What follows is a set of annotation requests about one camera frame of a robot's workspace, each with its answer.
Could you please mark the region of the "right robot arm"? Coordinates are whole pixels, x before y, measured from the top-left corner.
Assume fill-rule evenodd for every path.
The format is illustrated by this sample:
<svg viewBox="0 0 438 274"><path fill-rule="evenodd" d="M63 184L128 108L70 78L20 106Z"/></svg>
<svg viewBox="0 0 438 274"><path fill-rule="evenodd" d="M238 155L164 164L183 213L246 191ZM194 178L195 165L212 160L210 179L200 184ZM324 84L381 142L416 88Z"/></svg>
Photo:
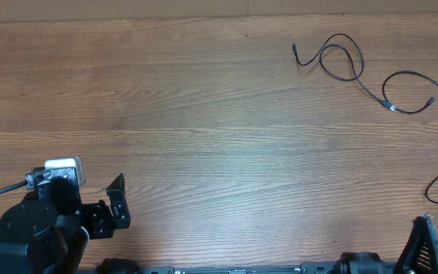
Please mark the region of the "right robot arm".
<svg viewBox="0 0 438 274"><path fill-rule="evenodd" d="M398 261L387 263L378 254L343 253L333 269L337 274L438 274L438 237L428 215L416 217Z"/></svg>

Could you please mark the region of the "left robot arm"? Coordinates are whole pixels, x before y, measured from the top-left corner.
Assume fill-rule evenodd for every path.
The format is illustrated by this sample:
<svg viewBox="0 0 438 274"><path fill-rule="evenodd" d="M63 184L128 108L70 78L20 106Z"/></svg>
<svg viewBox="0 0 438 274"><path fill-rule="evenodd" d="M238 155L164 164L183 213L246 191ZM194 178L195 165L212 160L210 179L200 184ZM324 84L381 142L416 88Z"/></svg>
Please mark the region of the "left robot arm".
<svg viewBox="0 0 438 274"><path fill-rule="evenodd" d="M106 188L109 202L84 204L77 179L40 174L0 218L0 273L75 273L91 240L126 229L125 177Z"/></svg>

